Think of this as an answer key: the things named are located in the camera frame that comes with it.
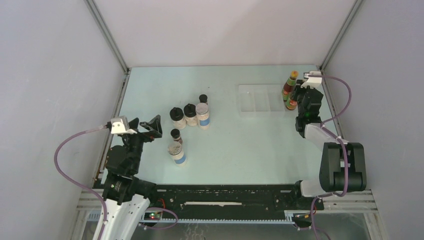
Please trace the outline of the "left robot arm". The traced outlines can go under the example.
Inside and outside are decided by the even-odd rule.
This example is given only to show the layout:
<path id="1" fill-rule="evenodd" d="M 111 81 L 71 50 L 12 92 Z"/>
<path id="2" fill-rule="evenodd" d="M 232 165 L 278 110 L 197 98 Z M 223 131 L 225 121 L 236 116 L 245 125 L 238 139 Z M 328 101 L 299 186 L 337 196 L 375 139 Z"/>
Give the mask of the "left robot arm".
<path id="1" fill-rule="evenodd" d="M 158 202 L 158 194 L 153 191 L 156 184 L 136 175 L 144 144 L 163 136 L 161 116 L 144 122 L 118 116 L 106 128 L 112 135 L 121 137 L 122 144 L 111 147 L 106 154 L 103 204 L 94 239 L 129 240 L 146 209 Z"/>

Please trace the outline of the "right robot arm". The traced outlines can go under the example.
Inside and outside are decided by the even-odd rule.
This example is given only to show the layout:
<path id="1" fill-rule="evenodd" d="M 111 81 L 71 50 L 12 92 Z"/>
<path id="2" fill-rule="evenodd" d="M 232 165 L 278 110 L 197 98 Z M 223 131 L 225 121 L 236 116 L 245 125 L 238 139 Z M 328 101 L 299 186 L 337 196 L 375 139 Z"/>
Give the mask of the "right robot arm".
<path id="1" fill-rule="evenodd" d="M 304 79 L 296 81 L 290 96 L 297 103 L 296 131 L 322 153 L 317 179 L 296 182 L 290 201 L 297 209 L 308 206 L 312 197 L 343 197 L 347 193 L 362 192 L 367 187 L 363 145 L 331 132 L 319 116 L 324 95 L 317 88 L 323 79 L 325 76 L 308 73 Z"/>

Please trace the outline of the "sauce bottle yellow cap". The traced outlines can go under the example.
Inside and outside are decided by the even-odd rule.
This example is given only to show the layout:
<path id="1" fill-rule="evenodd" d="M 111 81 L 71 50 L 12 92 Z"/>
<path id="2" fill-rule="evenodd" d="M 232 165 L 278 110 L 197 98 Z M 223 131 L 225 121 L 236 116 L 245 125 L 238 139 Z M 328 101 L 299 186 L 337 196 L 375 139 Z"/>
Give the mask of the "sauce bottle yellow cap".
<path id="1" fill-rule="evenodd" d="M 285 108 L 287 110 L 293 111 L 297 107 L 297 100 L 295 99 L 295 95 L 292 93 L 288 96 L 287 101 L 285 102 Z"/>
<path id="2" fill-rule="evenodd" d="M 299 75 L 298 71 L 292 71 L 290 73 L 290 76 L 286 80 L 281 91 L 282 99 L 284 102 L 288 100 L 290 93 L 293 91 L 294 86 L 296 85 L 298 75 Z"/>

